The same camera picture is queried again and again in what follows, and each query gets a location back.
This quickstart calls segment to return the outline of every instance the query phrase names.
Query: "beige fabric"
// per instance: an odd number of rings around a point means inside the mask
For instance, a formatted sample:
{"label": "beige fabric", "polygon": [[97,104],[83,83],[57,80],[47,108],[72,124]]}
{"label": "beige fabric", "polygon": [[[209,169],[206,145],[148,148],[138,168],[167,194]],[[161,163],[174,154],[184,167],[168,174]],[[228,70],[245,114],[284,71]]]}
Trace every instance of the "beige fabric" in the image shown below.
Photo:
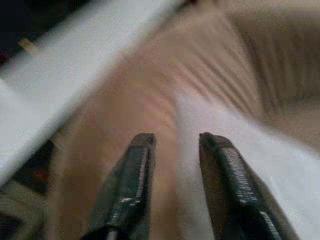
{"label": "beige fabric", "polygon": [[319,10],[314,0],[245,0],[228,6],[226,14],[259,74],[266,113],[320,95]]}
{"label": "beige fabric", "polygon": [[232,24],[214,8],[188,9],[123,59],[75,117],[52,168],[50,239],[86,231],[104,177],[139,132],[158,139],[150,239],[179,239],[174,96],[218,97],[259,119],[317,96],[320,21],[298,9],[228,6]]}
{"label": "beige fabric", "polygon": [[289,104],[266,122],[320,152],[320,100],[312,98]]}
{"label": "beige fabric", "polygon": [[177,239],[174,96],[217,96],[259,113],[256,80],[243,43],[217,10],[187,10],[124,59],[78,114],[55,168],[51,239],[77,239],[104,177],[134,135],[155,133],[150,238]]}

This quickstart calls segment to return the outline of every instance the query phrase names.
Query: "white surface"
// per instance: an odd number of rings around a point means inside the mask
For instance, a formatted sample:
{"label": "white surface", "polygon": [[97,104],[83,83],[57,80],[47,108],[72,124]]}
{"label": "white surface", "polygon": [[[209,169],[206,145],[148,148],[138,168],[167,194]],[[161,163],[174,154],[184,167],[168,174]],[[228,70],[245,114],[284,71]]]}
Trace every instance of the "white surface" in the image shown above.
{"label": "white surface", "polygon": [[199,133],[203,132],[232,141],[302,240],[320,238],[320,157],[311,148],[199,97],[178,98],[177,110],[176,186],[185,206],[178,218],[186,223],[186,239],[213,239],[199,167]]}
{"label": "white surface", "polygon": [[37,42],[0,76],[0,185],[180,0],[96,1]]}

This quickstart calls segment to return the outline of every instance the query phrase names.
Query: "white paper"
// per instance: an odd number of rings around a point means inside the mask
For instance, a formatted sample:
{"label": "white paper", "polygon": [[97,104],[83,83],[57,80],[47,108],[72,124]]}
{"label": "white paper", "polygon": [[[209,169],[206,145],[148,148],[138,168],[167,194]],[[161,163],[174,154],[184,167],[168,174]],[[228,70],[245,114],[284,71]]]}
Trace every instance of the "white paper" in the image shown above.
{"label": "white paper", "polygon": [[320,239],[320,157],[315,151],[201,97],[178,97],[176,105],[176,189],[182,208],[177,217],[186,239],[214,238],[199,166],[203,132],[231,140],[268,186],[300,239]]}

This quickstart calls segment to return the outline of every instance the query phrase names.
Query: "black device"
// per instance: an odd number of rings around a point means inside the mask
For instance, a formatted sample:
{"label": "black device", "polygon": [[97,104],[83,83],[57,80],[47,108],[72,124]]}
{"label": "black device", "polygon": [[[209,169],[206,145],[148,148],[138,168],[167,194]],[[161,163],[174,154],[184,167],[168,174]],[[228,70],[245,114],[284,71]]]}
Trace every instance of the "black device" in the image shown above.
{"label": "black device", "polygon": [[146,240],[156,138],[139,133],[97,197],[91,231],[83,240]]}
{"label": "black device", "polygon": [[298,239],[276,206],[268,206],[265,185],[247,166],[229,139],[211,133],[199,138],[199,158],[213,231],[221,240]]}

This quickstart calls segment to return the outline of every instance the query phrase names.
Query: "couch cushion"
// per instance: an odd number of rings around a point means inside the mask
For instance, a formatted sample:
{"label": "couch cushion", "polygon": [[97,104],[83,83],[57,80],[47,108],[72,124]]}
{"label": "couch cushion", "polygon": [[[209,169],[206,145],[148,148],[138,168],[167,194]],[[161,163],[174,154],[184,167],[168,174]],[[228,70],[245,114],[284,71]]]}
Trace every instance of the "couch cushion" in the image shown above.
{"label": "couch cushion", "polygon": [[292,101],[319,96],[319,10],[313,0],[244,0],[228,5],[226,14],[258,73],[265,111],[278,112]]}
{"label": "couch cushion", "polygon": [[312,98],[290,104],[266,122],[320,152],[320,99]]}

